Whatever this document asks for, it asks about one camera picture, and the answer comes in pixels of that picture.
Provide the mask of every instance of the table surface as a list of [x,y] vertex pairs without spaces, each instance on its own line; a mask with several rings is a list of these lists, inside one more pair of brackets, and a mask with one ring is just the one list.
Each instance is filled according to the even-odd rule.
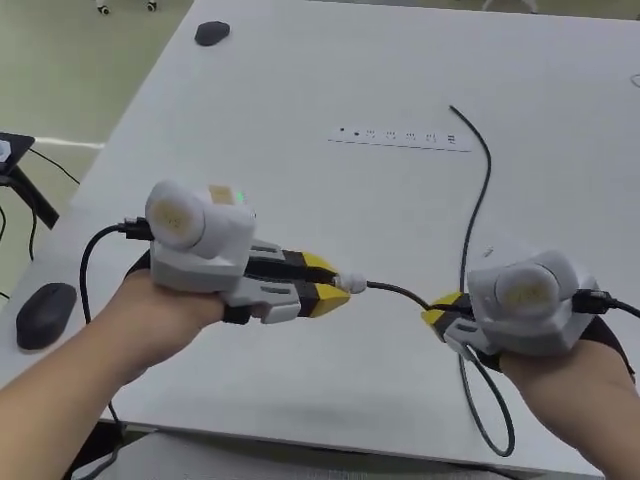
[[[198,47],[193,34],[208,20],[229,22],[232,34]],[[464,133],[451,103],[494,156],[472,265],[487,248],[555,247],[633,303],[639,44],[634,22],[197,0],[3,310],[0,381],[39,358],[14,344],[22,303],[45,282],[77,284],[88,239],[142,214],[163,178],[243,187],[262,239],[427,299],[454,290],[485,171],[479,145],[452,153],[327,141],[345,125]],[[145,248],[118,237],[99,245],[88,275],[94,311]],[[640,365],[637,320],[607,320]],[[64,338],[81,325],[78,306]],[[136,424],[594,472],[496,377],[518,437],[508,459],[480,438],[454,353],[413,304],[372,291],[317,320],[215,326],[114,403]],[[503,443],[494,400],[475,375],[473,386]]]

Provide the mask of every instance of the black computer mouse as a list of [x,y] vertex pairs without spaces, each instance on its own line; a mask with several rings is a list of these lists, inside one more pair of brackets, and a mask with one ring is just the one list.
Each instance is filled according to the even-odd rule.
[[67,327],[77,298],[76,289],[66,283],[48,283],[31,295],[16,317],[18,346],[41,350],[55,343]]
[[203,47],[210,47],[228,37],[229,32],[231,32],[231,27],[224,22],[201,23],[198,30],[196,30],[196,43]]

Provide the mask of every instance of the hand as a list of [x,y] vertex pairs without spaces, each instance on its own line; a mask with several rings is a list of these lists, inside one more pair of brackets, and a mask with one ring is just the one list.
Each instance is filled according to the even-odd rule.
[[178,353],[223,314],[217,295],[169,290],[155,285],[149,270],[139,270],[125,278],[94,323],[136,351],[141,371]]

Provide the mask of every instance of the yellow and black stripe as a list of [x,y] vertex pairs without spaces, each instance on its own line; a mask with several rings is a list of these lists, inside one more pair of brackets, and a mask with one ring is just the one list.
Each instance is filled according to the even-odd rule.
[[309,252],[291,250],[283,250],[283,254],[287,264],[305,269],[307,272],[314,272],[313,276],[323,281],[323,283],[304,280],[293,282],[300,297],[299,317],[321,317],[349,301],[351,298],[349,293],[330,285],[331,280],[338,272],[322,257]]
[[[433,305],[436,304],[454,305],[468,310],[471,309],[471,299],[467,293],[451,293],[433,302]],[[425,323],[433,329],[438,338],[444,342],[444,332],[447,331],[447,328],[449,328],[456,319],[460,318],[460,313],[429,310],[428,312],[422,312],[421,316]]]

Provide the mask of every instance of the black stand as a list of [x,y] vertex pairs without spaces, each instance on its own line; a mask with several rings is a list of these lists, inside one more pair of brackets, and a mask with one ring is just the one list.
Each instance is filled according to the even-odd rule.
[[29,208],[31,208],[33,199],[33,208],[36,215],[47,228],[52,229],[58,221],[58,212],[18,166],[20,159],[35,143],[35,138],[0,132],[0,140],[9,142],[9,145],[11,145],[11,155],[3,164],[0,164],[0,175],[10,177],[21,185],[21,188],[14,188],[13,190],[22,198],[22,201],[29,205]]

